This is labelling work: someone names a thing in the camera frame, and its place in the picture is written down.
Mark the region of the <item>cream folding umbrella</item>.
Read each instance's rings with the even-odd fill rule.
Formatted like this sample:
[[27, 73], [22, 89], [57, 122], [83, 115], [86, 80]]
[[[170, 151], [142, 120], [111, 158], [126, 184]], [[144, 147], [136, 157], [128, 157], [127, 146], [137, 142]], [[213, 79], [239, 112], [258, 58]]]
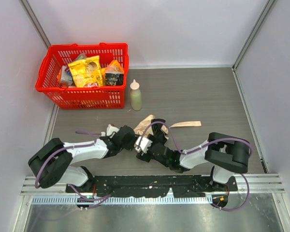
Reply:
[[[140, 123], [133, 129], [137, 135], [144, 135], [146, 138], [149, 138], [150, 135], [156, 137], [162, 137], [163, 140], [169, 139], [169, 128], [163, 124], [155, 124], [146, 128], [153, 123], [154, 121], [166, 122], [163, 118], [156, 118], [154, 115], [149, 115], [145, 119], [141, 120]], [[170, 128], [182, 128], [182, 127], [200, 127], [202, 126], [201, 121], [183, 121], [177, 122], [170, 126]]]

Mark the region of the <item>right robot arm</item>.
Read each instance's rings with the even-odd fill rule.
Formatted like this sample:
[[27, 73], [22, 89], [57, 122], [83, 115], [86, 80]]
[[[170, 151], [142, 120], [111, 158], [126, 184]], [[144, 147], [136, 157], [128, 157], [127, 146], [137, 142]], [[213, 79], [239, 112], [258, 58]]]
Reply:
[[227, 184], [234, 174], [247, 173], [252, 153], [248, 141], [217, 132], [210, 133], [207, 140], [191, 149], [171, 150], [164, 142], [143, 136], [137, 138], [134, 147], [139, 159], [156, 160], [177, 173], [211, 163], [211, 179], [215, 184]]

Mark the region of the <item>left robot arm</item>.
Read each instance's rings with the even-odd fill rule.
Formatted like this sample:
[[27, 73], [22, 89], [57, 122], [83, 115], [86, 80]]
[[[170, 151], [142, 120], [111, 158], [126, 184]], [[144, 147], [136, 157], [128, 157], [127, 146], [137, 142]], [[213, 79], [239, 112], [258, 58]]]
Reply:
[[73, 164], [90, 159], [106, 159], [116, 156], [123, 149], [132, 150], [137, 135], [131, 127], [108, 125], [105, 133], [94, 133], [89, 142], [64, 143], [59, 138], [51, 139], [35, 155], [28, 165], [36, 177], [35, 187], [47, 189], [57, 183], [66, 184], [68, 192], [74, 189], [89, 192], [95, 180], [85, 167]]

